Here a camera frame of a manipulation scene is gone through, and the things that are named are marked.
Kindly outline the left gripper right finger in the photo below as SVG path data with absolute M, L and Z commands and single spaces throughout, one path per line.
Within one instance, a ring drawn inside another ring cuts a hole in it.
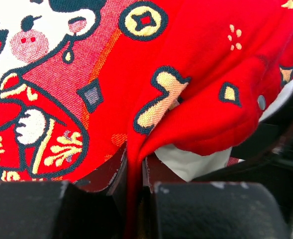
M 288 239 L 273 195 L 259 183 L 186 183 L 157 158 L 142 163 L 149 239 Z

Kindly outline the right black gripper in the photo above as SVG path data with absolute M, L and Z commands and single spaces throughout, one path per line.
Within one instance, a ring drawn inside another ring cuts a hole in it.
M 194 182 L 256 182 L 276 199 L 293 229 L 293 95 L 257 131 L 235 147 L 232 156 L 244 161 L 194 179 Z

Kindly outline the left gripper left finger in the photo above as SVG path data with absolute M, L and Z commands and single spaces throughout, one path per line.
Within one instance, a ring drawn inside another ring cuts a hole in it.
M 119 239 L 125 224 L 126 145 L 86 177 L 1 182 L 0 239 Z

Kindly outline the red printed pillowcase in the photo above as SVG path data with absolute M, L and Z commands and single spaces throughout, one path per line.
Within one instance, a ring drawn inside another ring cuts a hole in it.
M 239 145 L 293 79 L 293 0 L 0 0 L 0 181 L 76 181 Z

